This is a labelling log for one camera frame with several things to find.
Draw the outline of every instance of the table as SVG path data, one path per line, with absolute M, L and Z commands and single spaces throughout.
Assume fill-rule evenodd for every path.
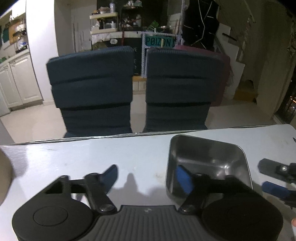
M 257 164 L 263 158 L 285 164 L 295 162 L 293 137 L 296 138 L 296 130 L 292 126 L 217 129 L 187 134 L 240 146 L 246 154 L 256 191 L 260 191 L 260 185 L 265 181 L 287 186 L 260 174 Z M 170 139 L 175 135 L 134 134 L 132 137 L 2 146 L 11 159 L 16 178 L 0 206 L 1 240 L 17 240 L 11 226 L 14 212 L 57 177 L 69 175 L 72 179 L 81 179 L 91 172 L 103 172 L 111 164 L 117 164 L 119 169 L 118 180 L 109 194 L 117 208 L 122 204 L 174 204 L 166 195 L 165 174 Z M 290 222 L 296 214 L 278 199 L 264 197 L 283 213 L 285 224 L 279 240 L 293 240 Z

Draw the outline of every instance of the screw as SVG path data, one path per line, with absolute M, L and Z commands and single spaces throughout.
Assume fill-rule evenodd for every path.
M 115 208 L 115 207 L 114 207 L 114 205 L 112 205 L 112 204 L 103 204 L 103 205 L 100 207 L 100 210 L 101 210 L 102 212 L 110 212 L 110 211 L 112 211 L 114 208 Z
M 195 206 L 194 205 L 184 205 L 181 207 L 181 210 L 185 213 L 191 213 L 195 211 Z

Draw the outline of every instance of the metal tray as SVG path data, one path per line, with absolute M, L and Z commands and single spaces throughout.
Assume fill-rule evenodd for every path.
M 180 164 L 193 173 L 208 174 L 215 179 L 224 179 L 226 175 L 233 175 L 253 188 L 248 162 L 239 146 L 199 137 L 176 135 L 170 141 L 165 182 L 169 197 L 177 203 L 186 198 L 186 194 L 175 179 L 175 170 Z

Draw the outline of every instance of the license plate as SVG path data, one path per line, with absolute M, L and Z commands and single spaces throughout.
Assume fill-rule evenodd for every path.
M 175 46 L 175 40 L 173 37 L 165 36 L 146 36 L 146 45 L 150 47 L 161 47 L 161 40 L 163 39 L 164 48 L 173 48 Z

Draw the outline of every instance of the dark blue chair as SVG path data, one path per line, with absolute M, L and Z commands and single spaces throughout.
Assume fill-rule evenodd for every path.
M 223 68 L 220 56 L 149 49 L 144 132 L 206 130 Z
M 52 58 L 47 72 L 65 137 L 131 133 L 133 49 L 129 46 Z

